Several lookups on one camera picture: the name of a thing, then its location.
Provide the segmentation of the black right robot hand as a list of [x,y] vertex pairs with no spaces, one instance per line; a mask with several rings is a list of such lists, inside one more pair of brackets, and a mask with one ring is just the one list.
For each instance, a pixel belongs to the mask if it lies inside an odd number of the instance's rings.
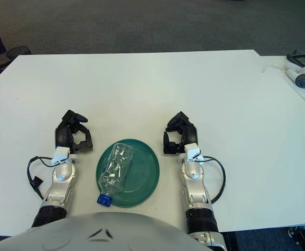
[[[181,135],[180,143],[169,140],[168,132],[174,131]],[[197,129],[189,121],[188,116],[180,111],[167,124],[163,134],[163,152],[165,154],[185,153],[185,146],[192,143],[198,144]]]

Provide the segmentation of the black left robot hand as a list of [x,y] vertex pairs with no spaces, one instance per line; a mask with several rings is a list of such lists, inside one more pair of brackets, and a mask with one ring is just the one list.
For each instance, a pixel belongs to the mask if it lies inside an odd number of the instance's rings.
[[[90,131],[83,125],[88,119],[83,115],[67,110],[62,117],[61,123],[55,129],[55,147],[67,147],[71,154],[91,152],[93,143]],[[74,142],[73,135],[81,132],[85,135],[85,140],[80,143]]]

